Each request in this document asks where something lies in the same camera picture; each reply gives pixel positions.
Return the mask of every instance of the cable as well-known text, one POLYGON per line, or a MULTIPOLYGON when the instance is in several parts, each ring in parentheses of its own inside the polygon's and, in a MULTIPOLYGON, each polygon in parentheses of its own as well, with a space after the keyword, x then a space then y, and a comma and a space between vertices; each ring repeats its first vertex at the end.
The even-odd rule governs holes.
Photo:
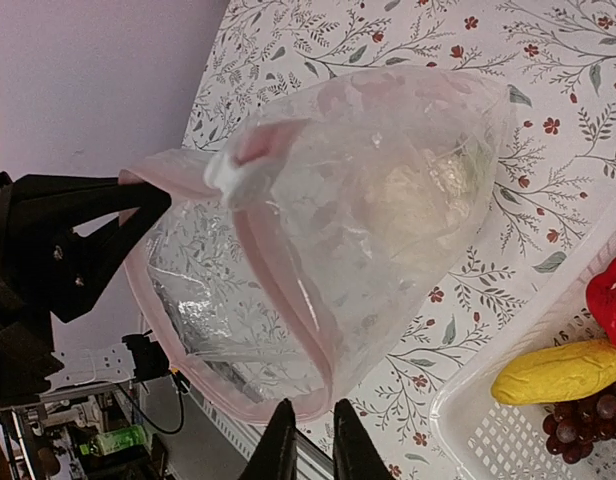
POLYGON ((185 423, 185 415, 184 415, 184 397, 181 393, 181 389, 179 387, 177 387, 177 396, 179 397, 179 425, 177 426, 177 428, 175 428, 174 430, 166 430, 164 428, 159 427, 157 424, 155 424, 155 422, 153 422, 148 415, 146 415, 143 410, 139 407, 139 405, 137 405, 137 403, 132 399, 132 397, 130 395, 128 395, 128 392, 126 392, 121 385, 116 384, 117 388, 119 389, 119 391, 124 395, 124 397, 126 397, 126 400, 128 400, 130 402, 130 404, 133 406, 133 408, 135 410, 137 410, 137 412, 139 412, 139 415, 141 415, 143 417, 143 419, 148 422, 148 424, 154 428, 155 430, 157 430, 159 433, 162 433, 164 435, 176 435, 177 433, 181 432, 181 430, 184 428, 184 423, 185 423))

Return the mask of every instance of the clear plastic bag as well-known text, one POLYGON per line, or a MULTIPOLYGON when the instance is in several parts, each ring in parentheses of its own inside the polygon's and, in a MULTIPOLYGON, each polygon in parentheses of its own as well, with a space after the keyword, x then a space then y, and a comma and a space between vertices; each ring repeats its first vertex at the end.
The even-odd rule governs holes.
POLYGON ((246 422, 328 411, 473 239, 510 115, 480 77, 367 70, 265 105, 212 158, 122 173, 174 198, 126 262, 172 364, 246 422))

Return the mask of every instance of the red toy pepper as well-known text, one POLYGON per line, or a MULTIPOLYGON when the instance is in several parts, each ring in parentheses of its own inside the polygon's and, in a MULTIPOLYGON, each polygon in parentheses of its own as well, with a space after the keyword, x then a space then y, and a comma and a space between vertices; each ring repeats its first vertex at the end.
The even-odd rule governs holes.
POLYGON ((590 313, 616 346, 616 258, 604 273, 590 281, 586 302, 590 313))

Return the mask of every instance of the plastic basket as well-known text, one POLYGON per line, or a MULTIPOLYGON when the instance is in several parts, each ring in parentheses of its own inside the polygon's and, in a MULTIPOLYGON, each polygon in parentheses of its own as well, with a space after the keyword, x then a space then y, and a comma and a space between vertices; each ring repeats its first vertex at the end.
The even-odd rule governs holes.
POLYGON ((431 406, 432 432, 464 478, 616 479, 616 440, 596 443, 590 457, 567 465, 546 451, 544 407, 509 407, 490 395, 513 358, 603 335, 585 309, 585 289, 615 256, 616 198, 548 283, 439 391, 431 406))

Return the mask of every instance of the table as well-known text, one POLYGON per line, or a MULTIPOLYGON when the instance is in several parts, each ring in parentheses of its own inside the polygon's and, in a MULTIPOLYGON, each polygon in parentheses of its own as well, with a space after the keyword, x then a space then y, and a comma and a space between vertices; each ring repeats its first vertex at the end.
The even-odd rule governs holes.
MULTIPOLYGON (((432 398, 514 321, 616 193, 616 0, 233 0, 184 143, 217 151, 274 98, 398 63, 498 79, 516 107, 477 240, 350 394, 395 478, 454 479, 430 433, 432 398)), ((330 452, 330 417, 301 430, 330 452)))

